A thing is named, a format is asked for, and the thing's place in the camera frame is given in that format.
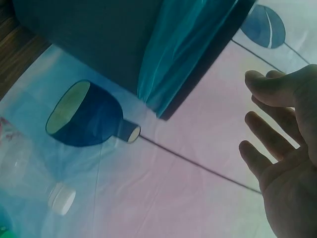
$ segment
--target clear plastic bottle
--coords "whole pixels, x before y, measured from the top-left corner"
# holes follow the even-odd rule
[[[36,199],[65,215],[76,192],[57,182],[36,155],[32,142],[0,117],[0,188],[8,194]]]

